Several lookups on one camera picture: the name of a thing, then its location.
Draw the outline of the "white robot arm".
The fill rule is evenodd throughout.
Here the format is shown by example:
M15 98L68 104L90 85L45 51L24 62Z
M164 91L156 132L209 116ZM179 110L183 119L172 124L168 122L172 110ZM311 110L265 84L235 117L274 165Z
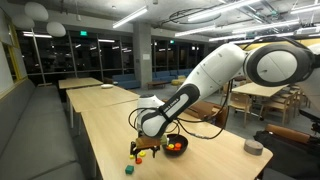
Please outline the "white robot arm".
M320 45L305 46L286 38L246 51L223 44L206 56L167 101L142 95L137 102L139 136L159 139L167 126L195 102L217 91L229 80L245 74L265 87L297 84L311 103L320 110Z

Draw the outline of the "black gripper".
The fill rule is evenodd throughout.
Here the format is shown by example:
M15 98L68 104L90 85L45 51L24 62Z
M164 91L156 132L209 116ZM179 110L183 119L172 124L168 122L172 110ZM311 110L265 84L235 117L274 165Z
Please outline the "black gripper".
M156 152L160 150L160 146L154 146L152 148L148 148L151 149L152 152L152 157L155 158L156 156ZM136 147L136 142L132 141L131 145L130 145L130 155L134 155L135 157L138 155L139 152L141 152L142 150L147 150L147 149L138 149Z

